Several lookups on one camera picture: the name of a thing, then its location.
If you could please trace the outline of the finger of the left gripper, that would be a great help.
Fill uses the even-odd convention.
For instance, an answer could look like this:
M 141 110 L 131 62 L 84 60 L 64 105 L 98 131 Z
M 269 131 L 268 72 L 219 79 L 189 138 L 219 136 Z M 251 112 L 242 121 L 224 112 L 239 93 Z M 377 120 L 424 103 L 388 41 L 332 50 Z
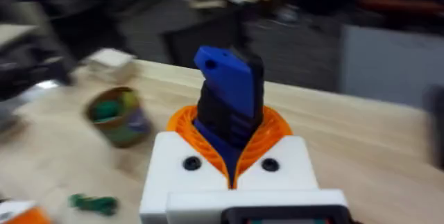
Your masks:
M 48 214 L 32 200 L 1 201 L 1 224 L 51 224 Z

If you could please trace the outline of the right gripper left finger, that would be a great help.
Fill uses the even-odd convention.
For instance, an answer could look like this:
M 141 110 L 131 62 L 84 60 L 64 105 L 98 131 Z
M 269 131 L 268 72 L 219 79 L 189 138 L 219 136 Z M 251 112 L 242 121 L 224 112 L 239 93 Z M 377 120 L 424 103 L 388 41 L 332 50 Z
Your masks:
M 166 223 L 170 193 L 229 189 L 225 163 L 193 125 L 195 105 L 185 106 L 169 119 L 154 141 L 139 207 L 142 223 Z

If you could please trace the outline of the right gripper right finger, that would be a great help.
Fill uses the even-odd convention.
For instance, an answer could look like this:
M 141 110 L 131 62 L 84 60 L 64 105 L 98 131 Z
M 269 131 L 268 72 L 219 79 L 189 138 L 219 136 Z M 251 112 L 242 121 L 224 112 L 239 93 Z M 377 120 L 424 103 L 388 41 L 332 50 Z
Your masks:
M 236 190 L 317 189 L 306 142 L 284 118 L 265 106 L 261 125 L 241 152 L 235 169 Z

